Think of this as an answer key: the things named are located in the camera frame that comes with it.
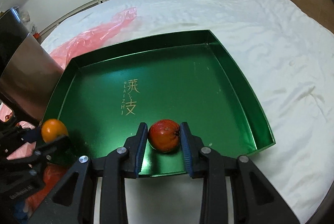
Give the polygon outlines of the orange fruit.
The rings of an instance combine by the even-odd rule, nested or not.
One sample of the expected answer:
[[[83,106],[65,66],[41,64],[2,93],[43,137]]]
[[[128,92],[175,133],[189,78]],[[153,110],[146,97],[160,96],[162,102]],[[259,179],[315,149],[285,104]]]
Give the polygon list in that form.
[[[44,142],[51,143],[60,136],[68,136],[68,130],[60,120],[49,119],[42,124],[41,135]]]

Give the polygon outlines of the red apple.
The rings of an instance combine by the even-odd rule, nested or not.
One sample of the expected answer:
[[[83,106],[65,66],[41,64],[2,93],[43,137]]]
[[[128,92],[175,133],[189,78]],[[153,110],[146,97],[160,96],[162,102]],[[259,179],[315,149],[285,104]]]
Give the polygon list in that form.
[[[153,149],[170,153],[180,144],[180,125],[170,119],[159,120],[149,128],[148,141]]]

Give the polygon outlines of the green tray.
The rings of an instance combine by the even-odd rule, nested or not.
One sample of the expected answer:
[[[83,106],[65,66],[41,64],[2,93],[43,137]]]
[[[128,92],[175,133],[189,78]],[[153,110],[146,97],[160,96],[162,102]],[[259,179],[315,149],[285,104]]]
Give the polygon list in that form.
[[[52,157],[70,166],[100,158],[136,134],[141,122],[186,122],[221,155],[274,145],[264,111],[241,69],[211,31],[165,33],[104,47],[70,60],[45,119],[67,127],[71,149]]]

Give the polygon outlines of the black pink kettle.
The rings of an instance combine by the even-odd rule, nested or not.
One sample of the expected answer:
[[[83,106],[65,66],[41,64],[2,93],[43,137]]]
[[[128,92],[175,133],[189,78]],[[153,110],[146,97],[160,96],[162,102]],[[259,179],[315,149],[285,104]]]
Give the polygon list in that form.
[[[62,67],[24,26],[16,8],[1,15],[1,101],[20,121],[38,125]]]

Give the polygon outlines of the pink plastic sheet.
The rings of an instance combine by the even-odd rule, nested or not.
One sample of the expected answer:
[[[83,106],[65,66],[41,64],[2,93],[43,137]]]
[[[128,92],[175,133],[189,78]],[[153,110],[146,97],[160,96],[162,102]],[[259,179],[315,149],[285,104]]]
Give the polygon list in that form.
[[[120,33],[137,17],[137,8],[129,8],[116,13],[110,22],[100,24],[79,33],[72,39],[55,48],[50,56],[63,68],[68,65],[71,58],[94,51],[106,46],[106,42]],[[8,122],[10,108],[1,104],[1,119]],[[7,159],[18,159],[31,156],[36,142],[23,142],[13,153],[8,154]]]

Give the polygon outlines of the white bed sheet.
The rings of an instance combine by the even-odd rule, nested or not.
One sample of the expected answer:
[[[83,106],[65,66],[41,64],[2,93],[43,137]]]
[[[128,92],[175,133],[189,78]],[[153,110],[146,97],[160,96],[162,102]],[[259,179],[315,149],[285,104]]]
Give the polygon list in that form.
[[[110,0],[61,23],[43,41],[69,39],[136,8],[111,44],[165,32],[210,29],[250,82],[276,144],[253,157],[302,223],[333,182],[333,33],[289,0]]]

